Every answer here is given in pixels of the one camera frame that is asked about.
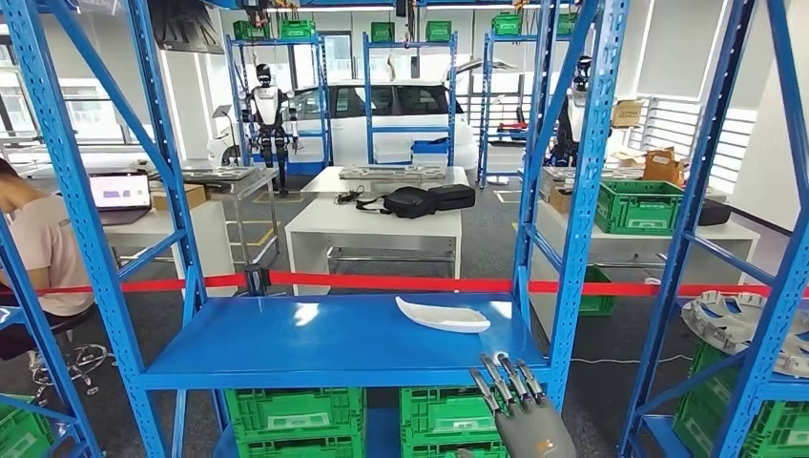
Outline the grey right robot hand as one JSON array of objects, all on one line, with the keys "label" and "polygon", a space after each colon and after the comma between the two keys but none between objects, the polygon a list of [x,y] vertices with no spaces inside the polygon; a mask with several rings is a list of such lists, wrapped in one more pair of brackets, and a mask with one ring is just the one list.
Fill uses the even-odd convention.
[{"label": "grey right robot hand", "polygon": [[522,360],[506,354],[480,355],[482,372],[469,370],[491,413],[508,455],[521,457],[575,457],[575,444],[563,418]]}]

